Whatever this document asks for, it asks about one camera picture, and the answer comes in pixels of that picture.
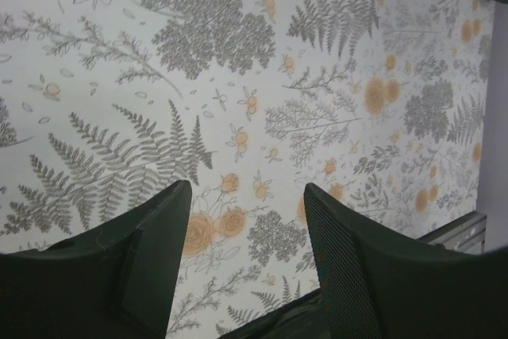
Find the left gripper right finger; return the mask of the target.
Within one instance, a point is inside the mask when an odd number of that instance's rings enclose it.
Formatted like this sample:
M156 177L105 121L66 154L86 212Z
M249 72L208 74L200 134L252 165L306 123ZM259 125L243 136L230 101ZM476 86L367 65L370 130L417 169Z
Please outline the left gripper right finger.
M333 338L504 338L507 251L448 250L304 191L317 275Z

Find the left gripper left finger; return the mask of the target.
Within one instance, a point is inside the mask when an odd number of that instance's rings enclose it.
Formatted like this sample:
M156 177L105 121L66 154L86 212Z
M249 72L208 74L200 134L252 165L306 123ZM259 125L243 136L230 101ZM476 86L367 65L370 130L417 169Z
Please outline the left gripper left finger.
M165 337L191 194L180 180L45 250L2 255L2 337Z

